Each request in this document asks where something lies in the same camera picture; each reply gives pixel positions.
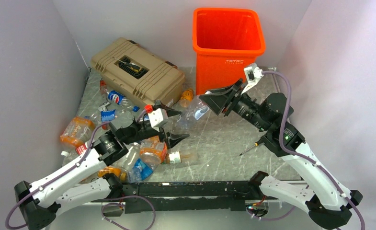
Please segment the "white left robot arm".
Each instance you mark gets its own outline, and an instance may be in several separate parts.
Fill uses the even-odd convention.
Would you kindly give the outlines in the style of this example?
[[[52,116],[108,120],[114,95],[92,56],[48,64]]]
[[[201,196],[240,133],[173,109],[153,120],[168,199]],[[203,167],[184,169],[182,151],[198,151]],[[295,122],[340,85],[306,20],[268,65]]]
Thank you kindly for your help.
[[[176,146],[187,135],[172,134],[164,127],[170,117],[180,114],[181,111],[156,100],[142,112],[148,115],[148,120],[131,117],[106,122],[108,130],[98,138],[91,138],[76,159],[37,181],[19,182],[14,188],[15,208],[20,210],[25,227],[40,230],[57,216],[84,203],[123,198],[123,184],[113,173],[88,184],[81,181],[124,157],[129,152],[129,144],[159,137],[168,148]]]

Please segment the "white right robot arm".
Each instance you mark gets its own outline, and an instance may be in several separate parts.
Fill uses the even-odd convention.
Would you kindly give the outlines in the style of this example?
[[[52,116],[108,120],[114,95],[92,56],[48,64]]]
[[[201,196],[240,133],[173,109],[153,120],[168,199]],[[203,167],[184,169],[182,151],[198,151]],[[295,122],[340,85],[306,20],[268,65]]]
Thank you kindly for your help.
[[[308,184],[308,188],[300,188],[258,171],[248,181],[251,197],[280,199],[303,210],[327,230],[348,223],[352,208],[359,205],[363,196],[336,180],[317,159],[304,136],[286,121],[284,114],[292,114],[293,108],[286,107],[287,98],[283,93],[272,93],[262,103],[257,103],[245,93],[242,80],[238,80],[231,86],[210,90],[199,98],[216,115],[235,112],[255,126],[262,132],[255,145],[264,145],[295,169]]]

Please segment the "small clear water bottle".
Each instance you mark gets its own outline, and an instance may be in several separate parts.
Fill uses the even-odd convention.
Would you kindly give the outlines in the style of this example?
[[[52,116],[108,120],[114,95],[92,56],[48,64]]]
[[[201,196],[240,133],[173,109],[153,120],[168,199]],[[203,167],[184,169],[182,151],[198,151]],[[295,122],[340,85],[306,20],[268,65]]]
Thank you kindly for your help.
[[[175,130],[190,129],[210,110],[199,96],[195,96],[186,107],[177,105],[174,108],[182,112],[172,124],[172,128]]]

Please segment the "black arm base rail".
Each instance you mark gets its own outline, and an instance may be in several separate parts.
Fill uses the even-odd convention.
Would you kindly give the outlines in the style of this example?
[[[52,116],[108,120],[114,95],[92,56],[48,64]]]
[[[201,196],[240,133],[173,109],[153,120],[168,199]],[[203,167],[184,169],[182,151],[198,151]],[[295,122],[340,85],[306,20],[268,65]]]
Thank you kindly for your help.
[[[121,202],[127,214],[145,211],[217,210],[245,211],[267,198],[247,181],[141,182],[123,185],[123,190],[99,202]]]

